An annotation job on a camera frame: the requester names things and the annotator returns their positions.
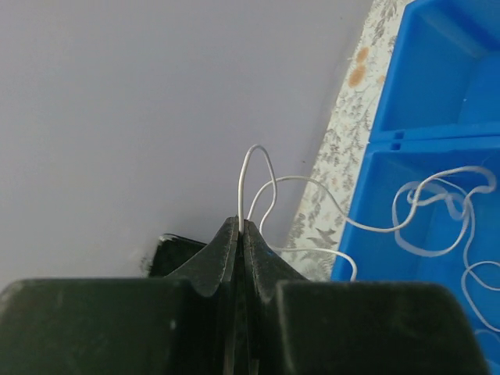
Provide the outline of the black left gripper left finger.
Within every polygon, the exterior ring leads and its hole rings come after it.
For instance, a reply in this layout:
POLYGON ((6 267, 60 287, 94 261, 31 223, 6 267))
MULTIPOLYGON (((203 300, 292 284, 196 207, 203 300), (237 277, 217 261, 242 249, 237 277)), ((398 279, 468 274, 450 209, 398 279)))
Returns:
POLYGON ((231 374, 238 221, 166 277, 26 279, 1 294, 4 374, 231 374))

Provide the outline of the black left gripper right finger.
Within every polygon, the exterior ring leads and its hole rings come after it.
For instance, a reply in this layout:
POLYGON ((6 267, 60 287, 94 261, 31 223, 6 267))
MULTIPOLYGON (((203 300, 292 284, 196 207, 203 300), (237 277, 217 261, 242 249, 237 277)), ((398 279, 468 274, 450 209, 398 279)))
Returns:
POLYGON ((313 282, 245 221, 250 355, 261 374, 487 374, 463 309, 437 284, 313 282))

